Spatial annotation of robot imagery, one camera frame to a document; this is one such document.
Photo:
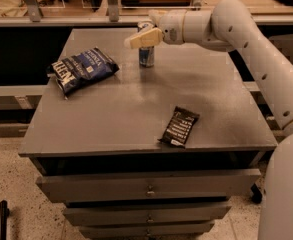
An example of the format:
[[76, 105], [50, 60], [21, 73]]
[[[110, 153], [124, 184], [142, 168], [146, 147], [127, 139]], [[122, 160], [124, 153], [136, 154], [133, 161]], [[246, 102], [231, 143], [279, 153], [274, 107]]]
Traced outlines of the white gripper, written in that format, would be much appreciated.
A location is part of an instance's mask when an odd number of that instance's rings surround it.
[[126, 38], [124, 46], [130, 49], [147, 48], [160, 44], [180, 45], [184, 43], [183, 23], [185, 10], [150, 10], [149, 17], [153, 21], [142, 21], [137, 24], [140, 32]]

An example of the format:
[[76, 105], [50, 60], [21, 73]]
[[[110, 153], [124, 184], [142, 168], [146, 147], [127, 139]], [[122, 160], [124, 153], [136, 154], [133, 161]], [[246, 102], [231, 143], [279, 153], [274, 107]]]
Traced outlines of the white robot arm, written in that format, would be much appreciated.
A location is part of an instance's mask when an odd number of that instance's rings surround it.
[[155, 26], [128, 37], [126, 47], [194, 43], [239, 52], [285, 136], [266, 170], [258, 240], [293, 240], [293, 65], [240, 0], [222, 0], [211, 11], [151, 10], [149, 17]]

